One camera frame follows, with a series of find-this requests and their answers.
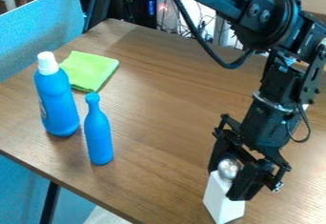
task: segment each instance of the wooden table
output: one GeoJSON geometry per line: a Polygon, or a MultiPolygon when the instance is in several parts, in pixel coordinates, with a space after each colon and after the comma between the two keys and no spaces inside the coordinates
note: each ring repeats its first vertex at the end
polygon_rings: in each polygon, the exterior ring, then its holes
{"type": "MultiPolygon", "coordinates": [[[[211,136],[219,115],[241,120],[264,66],[254,57],[241,70],[218,67],[194,40],[109,20],[55,52],[120,60],[100,92],[112,122],[115,159],[91,165],[82,130],[70,138],[45,133],[32,83],[32,65],[0,85],[0,149],[8,158],[130,220],[212,223],[202,204],[211,136]]],[[[240,55],[217,50],[227,60],[240,55]]],[[[81,121],[84,94],[75,93],[81,121]]],[[[280,193],[266,188],[238,223],[322,223],[326,219],[326,95],[309,110],[311,140],[283,150],[293,171],[280,193]]]]}

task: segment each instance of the metal ball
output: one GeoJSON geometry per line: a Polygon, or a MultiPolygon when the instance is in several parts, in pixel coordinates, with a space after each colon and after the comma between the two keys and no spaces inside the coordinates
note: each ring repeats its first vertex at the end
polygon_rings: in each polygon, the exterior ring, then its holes
{"type": "Polygon", "coordinates": [[[222,179],[234,180],[236,174],[240,171],[240,165],[236,160],[227,158],[219,162],[217,169],[222,179]]]}

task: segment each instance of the green cloth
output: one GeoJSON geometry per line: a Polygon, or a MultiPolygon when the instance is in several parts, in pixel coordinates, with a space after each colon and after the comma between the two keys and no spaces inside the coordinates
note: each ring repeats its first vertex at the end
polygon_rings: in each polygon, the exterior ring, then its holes
{"type": "Polygon", "coordinates": [[[114,73],[119,61],[90,53],[72,51],[60,64],[71,86],[83,92],[97,92],[114,73]]]}

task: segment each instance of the white bottle cap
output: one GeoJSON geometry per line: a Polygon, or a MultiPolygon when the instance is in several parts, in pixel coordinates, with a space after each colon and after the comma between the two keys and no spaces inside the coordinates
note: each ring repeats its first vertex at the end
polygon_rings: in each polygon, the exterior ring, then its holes
{"type": "Polygon", "coordinates": [[[52,75],[59,71],[54,54],[50,51],[40,52],[37,55],[38,70],[42,75],[52,75]]]}

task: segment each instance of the blue detergent bottle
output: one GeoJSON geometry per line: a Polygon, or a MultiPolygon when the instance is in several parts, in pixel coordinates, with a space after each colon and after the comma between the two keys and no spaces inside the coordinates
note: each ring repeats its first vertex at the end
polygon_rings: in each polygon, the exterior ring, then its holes
{"type": "Polygon", "coordinates": [[[70,136],[79,127],[79,116],[69,78],[58,67],[52,52],[41,52],[37,58],[38,70],[34,74],[34,83],[43,125],[53,135],[70,136]]]}
{"type": "Polygon", "coordinates": [[[95,165],[108,164],[113,159],[110,122],[99,107],[100,96],[91,92],[85,96],[89,113],[84,123],[84,132],[91,162],[95,165]]]}

